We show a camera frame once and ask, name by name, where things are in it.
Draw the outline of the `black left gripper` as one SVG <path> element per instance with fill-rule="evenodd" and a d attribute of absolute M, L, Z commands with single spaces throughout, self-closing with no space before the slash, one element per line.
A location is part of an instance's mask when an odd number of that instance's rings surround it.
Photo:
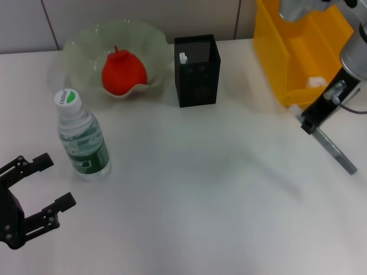
<path fill-rule="evenodd" d="M 48 153 L 34 158 L 31 162 L 21 155 L 0 168 L 0 180 L 21 180 L 53 165 Z M 19 200 L 5 182 L 0 181 L 0 242 L 4 242 L 13 250 L 19 249 L 26 241 L 58 229 L 60 227 L 58 213 L 63 213 L 73 206 L 76 206 L 76 201 L 68 192 L 40 212 L 25 219 Z"/>

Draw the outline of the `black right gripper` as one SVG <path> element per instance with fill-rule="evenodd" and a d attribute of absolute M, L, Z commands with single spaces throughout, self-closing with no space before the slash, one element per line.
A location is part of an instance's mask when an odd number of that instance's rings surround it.
<path fill-rule="evenodd" d="M 301 128 L 312 135 L 353 92 L 361 81 L 351 76 L 344 68 L 332 79 L 323 93 L 300 116 Z"/>

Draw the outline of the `grey marker pen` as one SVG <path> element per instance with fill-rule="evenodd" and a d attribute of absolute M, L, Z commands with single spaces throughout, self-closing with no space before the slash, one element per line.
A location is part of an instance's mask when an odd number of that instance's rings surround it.
<path fill-rule="evenodd" d="M 298 105 L 293 104 L 288 110 L 301 123 L 302 128 L 306 126 L 306 118 L 302 116 L 302 110 Z M 346 170 L 346 172 L 350 175 L 354 175 L 358 171 L 357 167 L 320 128 L 314 128 L 310 135 L 314 137 L 314 139 Z"/>

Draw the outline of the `white paper ball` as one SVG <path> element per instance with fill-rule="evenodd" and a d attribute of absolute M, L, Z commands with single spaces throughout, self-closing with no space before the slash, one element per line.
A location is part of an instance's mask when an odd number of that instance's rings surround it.
<path fill-rule="evenodd" d="M 307 88 L 327 87 L 328 83 L 323 77 L 309 77 L 306 82 Z"/>

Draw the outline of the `clear green-label water bottle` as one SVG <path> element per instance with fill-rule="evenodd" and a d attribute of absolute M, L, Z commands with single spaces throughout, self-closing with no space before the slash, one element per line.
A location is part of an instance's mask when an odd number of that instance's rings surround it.
<path fill-rule="evenodd" d="M 101 126 L 83 106 L 78 92 L 64 88 L 54 96 L 57 130 L 75 171 L 85 180 L 101 180 L 111 171 L 111 161 Z"/>

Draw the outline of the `orange fruit with stem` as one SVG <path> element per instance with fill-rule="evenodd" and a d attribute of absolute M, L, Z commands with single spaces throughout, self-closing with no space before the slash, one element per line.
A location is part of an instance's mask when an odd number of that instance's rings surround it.
<path fill-rule="evenodd" d="M 147 72 L 136 55 L 115 45 L 103 66 L 101 82 L 110 94 L 125 96 L 134 86 L 147 84 Z"/>

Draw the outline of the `black mesh pen holder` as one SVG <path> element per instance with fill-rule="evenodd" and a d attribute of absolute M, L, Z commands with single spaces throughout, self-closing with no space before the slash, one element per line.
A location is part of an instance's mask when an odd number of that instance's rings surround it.
<path fill-rule="evenodd" d="M 180 64 L 185 52 L 187 64 Z M 175 87 L 181 108 L 215 104 L 221 58 L 214 35 L 174 39 Z"/>

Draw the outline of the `translucent green wavy fruit plate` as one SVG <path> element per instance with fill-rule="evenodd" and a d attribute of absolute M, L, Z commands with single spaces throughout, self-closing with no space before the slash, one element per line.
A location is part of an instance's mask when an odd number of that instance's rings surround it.
<path fill-rule="evenodd" d="M 134 86 L 125 96 L 110 94 L 101 82 L 103 66 L 115 45 L 136 55 L 147 72 L 147 84 Z M 172 49 L 160 30 L 144 22 L 122 19 L 83 29 L 63 48 L 63 66 L 77 91 L 103 91 L 119 99 L 160 85 L 173 59 Z"/>

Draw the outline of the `yellow plastic storage bin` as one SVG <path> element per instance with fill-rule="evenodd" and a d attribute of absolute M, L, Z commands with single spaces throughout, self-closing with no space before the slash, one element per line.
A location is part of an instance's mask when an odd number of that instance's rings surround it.
<path fill-rule="evenodd" d="M 253 46 L 281 105 L 306 109 L 323 92 L 309 79 L 330 83 L 341 69 L 340 52 L 353 29 L 337 6 L 289 23 L 279 15 L 280 0 L 256 0 Z"/>

